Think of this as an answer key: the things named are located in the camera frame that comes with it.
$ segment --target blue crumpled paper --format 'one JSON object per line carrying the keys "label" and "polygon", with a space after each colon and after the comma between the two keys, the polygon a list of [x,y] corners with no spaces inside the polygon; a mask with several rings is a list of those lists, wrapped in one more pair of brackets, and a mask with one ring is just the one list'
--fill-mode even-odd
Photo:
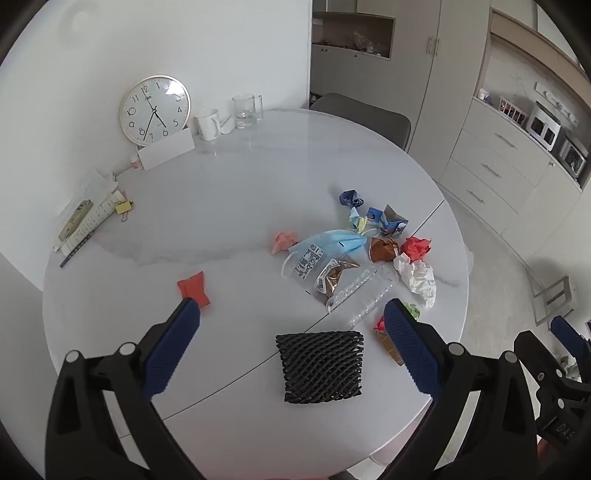
{"label": "blue crumpled paper", "polygon": [[341,205],[349,208],[359,208],[363,205],[363,199],[359,198],[355,190],[347,190],[339,195],[339,202]]}

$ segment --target red crumpled paper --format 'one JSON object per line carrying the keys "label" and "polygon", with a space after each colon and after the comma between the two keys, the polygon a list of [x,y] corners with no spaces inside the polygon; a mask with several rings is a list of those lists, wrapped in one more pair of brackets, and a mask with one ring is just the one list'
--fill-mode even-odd
{"label": "red crumpled paper", "polygon": [[415,236],[407,238],[401,247],[401,251],[407,254],[410,261],[414,262],[422,260],[425,255],[431,250],[431,241],[426,238],[420,239]]}
{"label": "red crumpled paper", "polygon": [[203,272],[199,272],[197,275],[193,275],[186,280],[179,280],[177,285],[181,289],[181,295],[184,299],[190,298],[195,300],[200,309],[209,305],[209,299],[205,295],[205,277]]}

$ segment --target wall clock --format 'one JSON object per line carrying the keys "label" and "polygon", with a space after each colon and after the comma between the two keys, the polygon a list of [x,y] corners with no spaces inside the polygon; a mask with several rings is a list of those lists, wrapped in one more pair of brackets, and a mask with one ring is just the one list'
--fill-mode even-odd
{"label": "wall clock", "polygon": [[166,75],[136,83],[121,100],[119,121],[133,143],[145,147],[181,131],[191,111],[184,85]]}

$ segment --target white wall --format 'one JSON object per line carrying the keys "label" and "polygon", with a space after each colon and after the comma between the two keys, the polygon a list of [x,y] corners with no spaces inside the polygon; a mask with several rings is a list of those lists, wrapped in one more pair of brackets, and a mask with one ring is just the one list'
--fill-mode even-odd
{"label": "white wall", "polygon": [[491,7],[534,30],[537,27],[537,9],[534,0],[492,0]]}
{"label": "white wall", "polygon": [[149,75],[181,80],[195,109],[244,92],[304,106],[310,18],[309,0],[47,3],[0,67],[0,252],[42,288],[51,219],[88,169],[128,167],[119,102]]}
{"label": "white wall", "polygon": [[[579,119],[575,127],[560,111],[535,90],[540,82]],[[491,42],[491,56],[486,69],[483,88],[491,93],[495,106],[503,96],[529,115],[536,102],[544,105],[588,147],[591,144],[591,115],[587,106],[556,75],[529,55],[499,41]]]}
{"label": "white wall", "polygon": [[57,374],[41,317],[41,292],[0,255],[0,419],[36,470]]}

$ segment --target blue face mask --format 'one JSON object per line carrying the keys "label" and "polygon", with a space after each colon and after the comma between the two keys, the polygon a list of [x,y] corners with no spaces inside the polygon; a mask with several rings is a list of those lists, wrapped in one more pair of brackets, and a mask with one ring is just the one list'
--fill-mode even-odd
{"label": "blue face mask", "polygon": [[295,278],[306,288],[308,283],[314,283],[332,258],[338,259],[364,246],[367,240],[366,236],[351,230],[329,230],[313,235],[289,249],[281,275]]}

